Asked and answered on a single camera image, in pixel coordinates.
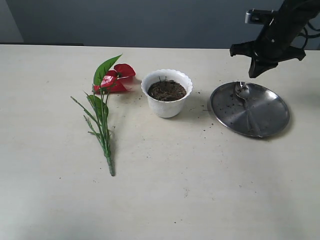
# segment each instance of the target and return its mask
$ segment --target white flower pot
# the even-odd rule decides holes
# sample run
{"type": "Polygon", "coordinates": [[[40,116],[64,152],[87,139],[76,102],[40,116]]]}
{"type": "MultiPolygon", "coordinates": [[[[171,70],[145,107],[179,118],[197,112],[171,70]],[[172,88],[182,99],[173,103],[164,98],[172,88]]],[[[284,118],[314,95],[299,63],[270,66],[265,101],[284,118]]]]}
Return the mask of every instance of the white flower pot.
{"type": "Polygon", "coordinates": [[[193,84],[191,79],[184,73],[172,69],[160,69],[149,73],[141,83],[143,93],[147,96],[149,107],[161,118],[172,118],[181,112],[186,98],[190,95],[193,84]],[[160,101],[148,95],[148,90],[152,84],[164,80],[174,80],[181,84],[186,91],[186,95],[176,101],[160,101]]]}

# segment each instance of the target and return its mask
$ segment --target soil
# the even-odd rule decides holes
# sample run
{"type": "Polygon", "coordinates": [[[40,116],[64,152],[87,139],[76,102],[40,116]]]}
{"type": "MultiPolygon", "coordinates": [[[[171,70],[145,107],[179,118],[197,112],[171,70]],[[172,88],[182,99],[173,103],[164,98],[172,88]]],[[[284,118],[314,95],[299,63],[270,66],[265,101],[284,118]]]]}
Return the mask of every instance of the soil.
{"type": "Polygon", "coordinates": [[[150,97],[164,102],[182,99],[186,94],[185,88],[174,80],[158,81],[148,90],[150,97]]]}

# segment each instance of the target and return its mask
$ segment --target red anthurium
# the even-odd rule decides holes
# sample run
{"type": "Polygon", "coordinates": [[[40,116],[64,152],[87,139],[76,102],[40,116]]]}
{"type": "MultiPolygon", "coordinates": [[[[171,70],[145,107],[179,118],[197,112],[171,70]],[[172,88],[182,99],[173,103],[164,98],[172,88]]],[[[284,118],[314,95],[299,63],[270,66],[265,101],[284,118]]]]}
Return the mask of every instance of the red anthurium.
{"type": "MultiPolygon", "coordinates": [[[[107,88],[113,85],[109,91],[111,93],[126,92],[127,88],[123,85],[124,82],[132,81],[133,76],[136,75],[135,71],[128,64],[117,64],[114,70],[109,70],[102,79],[101,87],[107,88]]],[[[99,94],[100,86],[94,85],[93,90],[96,94],[99,94]]]]}

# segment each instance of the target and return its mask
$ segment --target stainless steel plate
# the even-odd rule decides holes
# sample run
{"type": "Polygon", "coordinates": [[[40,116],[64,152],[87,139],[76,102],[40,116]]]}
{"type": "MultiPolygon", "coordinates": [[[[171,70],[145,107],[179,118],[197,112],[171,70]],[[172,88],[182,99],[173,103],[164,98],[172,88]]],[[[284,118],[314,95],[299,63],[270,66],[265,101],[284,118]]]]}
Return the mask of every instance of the stainless steel plate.
{"type": "MultiPolygon", "coordinates": [[[[250,91],[247,103],[256,120],[261,137],[281,132],[289,123],[290,112],[286,103],[273,91],[258,84],[245,82],[250,91]]],[[[212,93],[208,110],[226,127],[251,137],[258,137],[244,108],[243,100],[235,94],[235,82],[219,86],[212,93]]]]}

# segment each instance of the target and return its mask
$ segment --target spoon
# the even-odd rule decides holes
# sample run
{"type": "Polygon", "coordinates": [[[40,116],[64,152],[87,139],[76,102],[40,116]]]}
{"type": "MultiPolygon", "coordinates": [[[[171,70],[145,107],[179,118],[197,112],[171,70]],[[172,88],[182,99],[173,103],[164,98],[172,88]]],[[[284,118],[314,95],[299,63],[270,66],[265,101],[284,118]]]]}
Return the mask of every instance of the spoon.
{"type": "Polygon", "coordinates": [[[253,130],[256,133],[256,136],[259,138],[262,138],[260,128],[259,128],[254,116],[252,115],[252,112],[251,112],[249,105],[248,105],[248,99],[250,96],[249,88],[246,86],[246,84],[244,82],[237,81],[235,83],[234,92],[240,99],[243,100],[244,109],[245,109],[246,114],[249,118],[249,122],[250,122],[251,126],[253,127],[253,130]]]}

